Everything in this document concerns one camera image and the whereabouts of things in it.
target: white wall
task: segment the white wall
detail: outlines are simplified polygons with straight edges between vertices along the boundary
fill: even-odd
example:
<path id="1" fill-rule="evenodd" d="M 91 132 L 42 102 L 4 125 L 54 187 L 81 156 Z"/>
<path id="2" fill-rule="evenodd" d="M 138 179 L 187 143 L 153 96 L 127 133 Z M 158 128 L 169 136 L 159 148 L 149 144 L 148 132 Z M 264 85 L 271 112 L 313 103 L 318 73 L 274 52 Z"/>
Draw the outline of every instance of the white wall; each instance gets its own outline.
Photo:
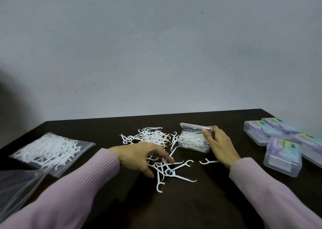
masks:
<path id="1" fill-rule="evenodd" d="M 322 0 L 0 1 L 0 146 L 46 120 L 246 108 L 322 136 Z"/>

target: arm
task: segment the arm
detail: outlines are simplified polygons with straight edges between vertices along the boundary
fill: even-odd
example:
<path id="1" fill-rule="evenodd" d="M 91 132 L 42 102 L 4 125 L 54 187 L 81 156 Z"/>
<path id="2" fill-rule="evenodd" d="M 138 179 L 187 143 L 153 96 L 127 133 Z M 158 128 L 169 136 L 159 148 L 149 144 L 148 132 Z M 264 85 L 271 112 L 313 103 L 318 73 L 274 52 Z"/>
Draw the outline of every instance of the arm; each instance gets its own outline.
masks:
<path id="1" fill-rule="evenodd" d="M 102 148 L 86 164 L 49 186 L 36 201 L 6 219 L 0 229 L 80 228 L 96 193 L 118 171 L 118 158 Z"/>
<path id="2" fill-rule="evenodd" d="M 322 219 L 306 207 L 287 186 L 267 174 L 252 158 L 241 159 L 230 138 L 212 126 L 215 139 L 203 135 L 229 177 L 269 228 L 322 228 Z"/>
<path id="3" fill-rule="evenodd" d="M 0 229 L 77 229 L 91 211 L 99 189 L 115 176 L 120 163 L 153 178 L 147 156 L 174 160 L 160 145 L 137 143 L 100 149 L 86 164 L 49 186 L 39 198 L 10 216 Z"/>

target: ribbed cuff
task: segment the ribbed cuff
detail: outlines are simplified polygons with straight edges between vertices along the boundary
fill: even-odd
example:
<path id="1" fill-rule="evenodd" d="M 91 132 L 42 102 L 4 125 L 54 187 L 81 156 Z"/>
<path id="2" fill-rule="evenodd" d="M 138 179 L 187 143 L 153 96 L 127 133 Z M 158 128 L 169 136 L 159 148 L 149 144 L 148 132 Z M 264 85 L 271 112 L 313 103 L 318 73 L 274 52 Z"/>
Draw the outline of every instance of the ribbed cuff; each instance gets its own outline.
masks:
<path id="1" fill-rule="evenodd" d="M 107 149 L 100 149 L 77 172 L 77 179 L 90 191 L 98 190 L 114 177 L 120 168 L 118 158 Z"/>
<path id="2" fill-rule="evenodd" d="M 236 161 L 230 168 L 229 177 L 250 202 L 261 197 L 274 180 L 252 158 Z"/>

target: plastic bag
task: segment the plastic bag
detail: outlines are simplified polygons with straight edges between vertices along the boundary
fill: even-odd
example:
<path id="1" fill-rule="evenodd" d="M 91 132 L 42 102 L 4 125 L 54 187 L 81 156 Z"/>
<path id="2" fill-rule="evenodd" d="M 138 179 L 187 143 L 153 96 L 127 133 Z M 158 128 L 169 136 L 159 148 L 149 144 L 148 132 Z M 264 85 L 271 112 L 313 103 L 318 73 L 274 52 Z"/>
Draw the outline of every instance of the plastic bag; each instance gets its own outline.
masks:
<path id="1" fill-rule="evenodd" d="M 0 171 L 0 223 L 23 206 L 46 174 L 45 169 Z"/>
<path id="2" fill-rule="evenodd" d="M 46 168 L 49 174 L 59 178 L 79 156 L 94 145 L 95 143 L 72 140 L 47 133 L 19 149 L 10 157 L 37 169 Z"/>

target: pink sweater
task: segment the pink sweater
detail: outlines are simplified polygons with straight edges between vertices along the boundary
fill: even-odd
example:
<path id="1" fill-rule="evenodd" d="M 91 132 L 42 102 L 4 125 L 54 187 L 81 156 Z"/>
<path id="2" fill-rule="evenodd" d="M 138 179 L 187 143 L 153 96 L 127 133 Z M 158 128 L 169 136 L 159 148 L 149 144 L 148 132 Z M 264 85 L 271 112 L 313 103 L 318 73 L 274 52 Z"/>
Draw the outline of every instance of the pink sweater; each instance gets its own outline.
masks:
<path id="1" fill-rule="evenodd" d="M 109 150 L 99 150 L 82 167 L 48 187 L 35 202 L 9 217 L 0 229 L 82 227 L 96 193 L 118 173 L 119 165 Z M 322 220 L 252 158 L 237 161 L 229 177 L 269 228 L 322 228 Z"/>

